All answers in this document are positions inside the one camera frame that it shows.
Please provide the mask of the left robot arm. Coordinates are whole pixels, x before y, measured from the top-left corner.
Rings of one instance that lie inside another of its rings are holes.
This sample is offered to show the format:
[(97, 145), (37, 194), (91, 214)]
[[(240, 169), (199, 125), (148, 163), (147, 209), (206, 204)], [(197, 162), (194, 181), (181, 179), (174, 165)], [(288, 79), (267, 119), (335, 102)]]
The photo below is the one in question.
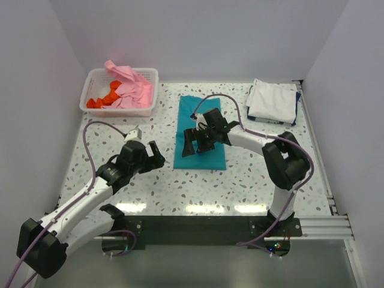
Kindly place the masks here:
[(133, 176), (164, 166), (165, 158), (156, 142), (150, 141), (148, 146), (152, 155), (142, 142), (127, 141), (68, 202), (39, 221), (26, 220), (20, 228), (17, 257), (43, 278), (58, 272), (74, 245), (68, 238), (70, 232), (99, 204), (128, 185)]

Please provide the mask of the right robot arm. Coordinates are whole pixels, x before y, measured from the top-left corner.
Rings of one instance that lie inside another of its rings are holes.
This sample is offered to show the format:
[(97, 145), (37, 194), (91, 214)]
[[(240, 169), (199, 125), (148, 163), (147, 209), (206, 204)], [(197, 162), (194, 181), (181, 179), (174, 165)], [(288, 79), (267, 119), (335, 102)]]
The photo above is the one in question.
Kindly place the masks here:
[(240, 121), (227, 121), (218, 108), (193, 114), (194, 127), (185, 128), (182, 156), (206, 153), (220, 143), (247, 149), (261, 155), (274, 184), (272, 205), (267, 221), (269, 232), (282, 235), (294, 214), (296, 191), (312, 176), (313, 161), (290, 132), (263, 134), (244, 128)]

